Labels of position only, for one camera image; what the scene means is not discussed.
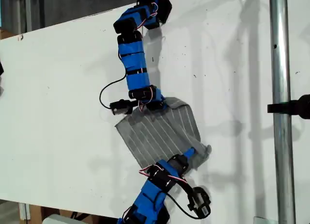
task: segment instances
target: black cable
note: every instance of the black cable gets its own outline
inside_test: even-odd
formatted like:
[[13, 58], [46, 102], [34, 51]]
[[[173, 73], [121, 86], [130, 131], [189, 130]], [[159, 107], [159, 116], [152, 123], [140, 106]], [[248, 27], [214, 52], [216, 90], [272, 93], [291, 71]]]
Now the black cable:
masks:
[[170, 197], [170, 199], [177, 205], [177, 207], [179, 207], [179, 209], [184, 213], [186, 214], [188, 217], [192, 218], [192, 219], [196, 219], [196, 220], [200, 220], [200, 219], [204, 219], [204, 218], [199, 218], [199, 217], [194, 217], [192, 215], [190, 215], [189, 213], [187, 213], [180, 205], [179, 203], [177, 203], [177, 201], [167, 192], [164, 192], [164, 191], [160, 191], [157, 195], [156, 195], [156, 198], [155, 198], [155, 201], [154, 201], [154, 206], [155, 206], [155, 203], [156, 203], [156, 200], [159, 196], [160, 193], [164, 193], [166, 194], [168, 197]]
[[[120, 60], [122, 60], [122, 58], [121, 58], [121, 56], [120, 56], [120, 53], [118, 53], [118, 58], [119, 58]], [[103, 107], [105, 107], [106, 109], [111, 109], [110, 107], [107, 107], [106, 105], [104, 105], [104, 104], [102, 103], [102, 101], [101, 101], [101, 95], [102, 95], [103, 91], [104, 91], [107, 87], [111, 86], [112, 84], [115, 84], [115, 83], [117, 83], [117, 82], [122, 81], [123, 79], [126, 78], [126, 76], [127, 76], [127, 72], [126, 72], [126, 70], [125, 70], [125, 75], [124, 75], [124, 77], [122, 77], [122, 78], [119, 79], [119, 80], [116, 80], [116, 81], [114, 81], [114, 82], [109, 83], [107, 86], [105, 86], [105, 87], [101, 90], [100, 95], [99, 95], [99, 101], [100, 101], [100, 103], [101, 103], [101, 105], [102, 105]]]

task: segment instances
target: red and white wire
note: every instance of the red and white wire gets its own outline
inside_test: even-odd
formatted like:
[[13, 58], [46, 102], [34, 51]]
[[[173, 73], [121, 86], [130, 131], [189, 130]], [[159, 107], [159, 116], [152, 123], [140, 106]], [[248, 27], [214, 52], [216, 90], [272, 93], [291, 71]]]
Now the red and white wire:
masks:
[[[157, 7], [157, 9], [156, 9], [152, 14], [150, 14], [150, 16], [153, 16], [153, 17], [154, 17], [154, 16], [157, 15], [158, 5], [157, 5], [157, 3], [155, 3], [155, 2], [152, 2], [152, 4], [155, 4], [156, 7]], [[139, 28], [141, 28], [141, 27], [143, 26], [143, 24], [145, 23], [146, 20], [147, 20], [147, 19], [144, 19], [144, 20], [137, 26], [136, 30], [138, 30]]]
[[170, 178], [172, 178], [172, 179], [176, 179], [176, 180], [182, 181], [182, 182], [184, 182], [184, 183], [186, 183], [186, 184], [187, 184], [187, 181], [186, 181], [186, 180], [181, 179], [181, 178], [179, 178], [179, 177], [170, 176], [170, 175], [168, 175], [168, 177], [170, 177]]
[[[149, 168], [152, 167], [152, 166], [158, 167], [158, 168], [160, 169], [160, 171], [163, 171], [163, 170], [164, 170], [164, 169], [162, 169], [161, 167], [159, 167], [158, 165], [153, 164], [153, 165], [149, 165], [149, 166], [147, 166], [147, 167], [145, 167], [145, 168], [140, 169], [140, 170], [139, 170], [139, 173], [142, 174], [142, 175], [144, 175], [144, 176], [149, 177], [150, 175], [147, 174], [147, 173], [145, 173], [144, 171], [147, 170], [147, 169], [149, 169]], [[181, 179], [181, 178], [179, 178], [179, 177], [170, 176], [170, 175], [168, 175], [168, 177], [170, 177], [170, 178], [172, 178], [172, 179], [176, 179], [176, 180], [182, 181], [182, 182], [184, 182], [184, 183], [187, 184], [187, 181], [186, 181], [186, 180]]]
[[155, 5], [156, 5], [157, 9], [156, 9], [154, 12], [157, 12], [157, 11], [158, 11], [158, 5], [157, 5], [157, 3], [152, 2], [151, 4], [155, 4]]
[[140, 112], [142, 112], [143, 111], [143, 109], [144, 109], [144, 106], [145, 105], [147, 105], [148, 103], [150, 103], [152, 100], [153, 100], [153, 96], [154, 96], [154, 94], [153, 94], [153, 90], [152, 90], [152, 88], [150, 87], [150, 90], [151, 90], [151, 99], [150, 99], [150, 101], [149, 102], [147, 102], [147, 103], [142, 103], [140, 100], [138, 101], [138, 106], [139, 106], [139, 110], [140, 110]]

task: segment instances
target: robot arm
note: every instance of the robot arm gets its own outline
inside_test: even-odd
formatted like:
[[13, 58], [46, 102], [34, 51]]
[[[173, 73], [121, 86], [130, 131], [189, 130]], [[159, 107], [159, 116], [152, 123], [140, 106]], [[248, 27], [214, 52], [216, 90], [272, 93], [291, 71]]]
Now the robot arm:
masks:
[[128, 213], [118, 220], [118, 224], [166, 224], [170, 218], [164, 205], [166, 196], [172, 198], [168, 192], [177, 183], [187, 193], [190, 211], [195, 211], [197, 217], [189, 214], [193, 219], [204, 219], [211, 213], [210, 199], [203, 188], [191, 186], [182, 178], [188, 169], [188, 160], [195, 153], [191, 148], [183, 155], [175, 155], [168, 162], [160, 160], [140, 171], [148, 176], [140, 194]]
[[134, 99], [119, 100], [110, 103], [114, 115], [131, 114], [133, 107], [141, 110], [146, 106], [150, 110], [165, 108], [161, 91], [150, 84], [144, 57], [142, 35], [138, 29], [142, 26], [154, 29], [168, 19], [172, 5], [169, 0], [138, 0], [137, 5], [127, 9], [114, 23], [117, 37], [119, 58], [126, 70], [129, 97]]

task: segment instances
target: gray cloth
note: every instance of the gray cloth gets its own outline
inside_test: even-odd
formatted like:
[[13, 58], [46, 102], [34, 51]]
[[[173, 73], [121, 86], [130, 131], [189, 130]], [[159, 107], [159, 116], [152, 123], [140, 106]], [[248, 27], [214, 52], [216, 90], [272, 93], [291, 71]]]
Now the gray cloth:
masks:
[[200, 142], [200, 134], [190, 106], [168, 97], [164, 111], [133, 110], [115, 127], [141, 168], [161, 159], [168, 160], [194, 147], [197, 154], [190, 161], [197, 168], [208, 157], [207, 147]]

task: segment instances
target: white board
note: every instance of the white board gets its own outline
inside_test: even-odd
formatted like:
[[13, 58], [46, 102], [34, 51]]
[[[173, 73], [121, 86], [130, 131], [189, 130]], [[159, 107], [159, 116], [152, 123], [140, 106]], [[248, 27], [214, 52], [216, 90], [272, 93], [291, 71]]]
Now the white board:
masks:
[[[212, 146], [187, 176], [211, 195], [204, 223], [276, 220], [269, 1], [171, 2], [162, 34], [143, 29], [144, 46], [152, 82], [191, 105]], [[310, 91], [309, 4], [289, 0], [292, 98]], [[121, 117], [98, 101], [124, 75], [113, 23], [129, 6], [0, 41], [0, 199], [111, 217], [133, 203], [145, 178], [114, 127]], [[125, 81], [103, 94], [107, 104], [126, 97]], [[293, 118], [297, 223], [310, 220], [309, 131]], [[191, 222], [167, 206], [172, 223]]]

